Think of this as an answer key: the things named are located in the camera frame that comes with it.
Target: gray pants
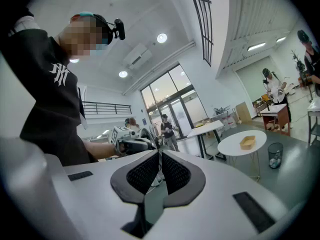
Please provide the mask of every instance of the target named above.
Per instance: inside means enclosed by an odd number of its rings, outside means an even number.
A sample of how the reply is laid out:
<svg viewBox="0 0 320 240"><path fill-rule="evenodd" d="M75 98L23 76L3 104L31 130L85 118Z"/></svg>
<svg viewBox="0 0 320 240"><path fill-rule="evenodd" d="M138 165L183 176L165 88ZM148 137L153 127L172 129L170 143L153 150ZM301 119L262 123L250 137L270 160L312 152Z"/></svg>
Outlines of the gray pants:
<svg viewBox="0 0 320 240"><path fill-rule="evenodd" d="M172 151L178 151L178 143L175 135L172 135L170 138L164 138L164 143L166 143Z"/></svg>

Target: round ceiling light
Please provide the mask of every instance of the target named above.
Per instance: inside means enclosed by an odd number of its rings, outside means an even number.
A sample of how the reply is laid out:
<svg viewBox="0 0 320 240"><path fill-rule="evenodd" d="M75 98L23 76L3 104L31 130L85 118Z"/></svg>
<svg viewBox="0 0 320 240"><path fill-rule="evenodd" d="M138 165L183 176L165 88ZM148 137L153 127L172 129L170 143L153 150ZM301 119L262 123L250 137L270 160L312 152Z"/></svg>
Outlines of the round ceiling light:
<svg viewBox="0 0 320 240"><path fill-rule="evenodd" d="M165 41L167 41L167 35L162 33L162 34L159 34L158 37L156 38L156 40L159 42L159 43L164 43Z"/></svg>
<svg viewBox="0 0 320 240"><path fill-rule="evenodd" d="M121 77L121 78L125 78L127 75L128 75L127 71L121 71L119 73L119 77Z"/></svg>
<svg viewBox="0 0 320 240"><path fill-rule="evenodd" d="M70 59L70 62L72 62L72 63L77 63L78 61L79 61L78 58L76 58L76 59Z"/></svg>

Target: cap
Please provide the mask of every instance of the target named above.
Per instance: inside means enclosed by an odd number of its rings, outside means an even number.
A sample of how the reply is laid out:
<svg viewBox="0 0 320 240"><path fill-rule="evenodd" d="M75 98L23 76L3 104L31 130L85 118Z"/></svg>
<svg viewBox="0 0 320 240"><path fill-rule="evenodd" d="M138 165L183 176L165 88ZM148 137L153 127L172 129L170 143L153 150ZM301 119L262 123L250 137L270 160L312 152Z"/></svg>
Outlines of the cap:
<svg viewBox="0 0 320 240"><path fill-rule="evenodd" d="M269 76L269 74L270 74L269 69L264 68L264 69L262 70L262 74L264 75L265 78L267 78L267 77Z"/></svg>
<svg viewBox="0 0 320 240"><path fill-rule="evenodd" d="M297 35L301 43L308 43L310 41L309 36L302 29L298 30Z"/></svg>
<svg viewBox="0 0 320 240"><path fill-rule="evenodd" d="M105 46L109 45L114 37L112 30L110 29L106 19L99 14L94 14L90 11L80 12L81 17L89 16L96 19L97 27L102 28L102 44Z"/></svg>

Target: brown wooden desk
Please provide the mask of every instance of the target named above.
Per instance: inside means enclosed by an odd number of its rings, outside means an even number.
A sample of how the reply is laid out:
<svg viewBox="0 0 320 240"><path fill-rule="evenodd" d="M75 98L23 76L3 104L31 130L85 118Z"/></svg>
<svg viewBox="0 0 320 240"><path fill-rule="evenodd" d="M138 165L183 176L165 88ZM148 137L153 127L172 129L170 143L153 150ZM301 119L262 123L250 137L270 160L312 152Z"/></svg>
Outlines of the brown wooden desk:
<svg viewBox="0 0 320 240"><path fill-rule="evenodd" d="M280 132L280 134L290 136L290 121L286 104L269 106L269 111L268 108L266 108L262 110L260 113L263 118L264 129L267 130L267 124L269 124L271 121L274 121L277 122L279 128L275 129L273 127L271 128L271 131ZM288 131L282 130L282 127L284 127L286 124L288 124Z"/></svg>

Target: ceiling air conditioner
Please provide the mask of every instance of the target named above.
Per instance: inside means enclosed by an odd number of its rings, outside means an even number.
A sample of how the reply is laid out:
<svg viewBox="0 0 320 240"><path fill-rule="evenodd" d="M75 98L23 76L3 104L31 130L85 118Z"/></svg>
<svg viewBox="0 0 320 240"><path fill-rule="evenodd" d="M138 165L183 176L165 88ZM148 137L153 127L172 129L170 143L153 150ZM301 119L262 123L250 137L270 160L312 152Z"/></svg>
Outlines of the ceiling air conditioner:
<svg viewBox="0 0 320 240"><path fill-rule="evenodd" d="M147 60L152 57L152 53L143 44L139 43L125 58L124 64L131 70L139 69Z"/></svg>

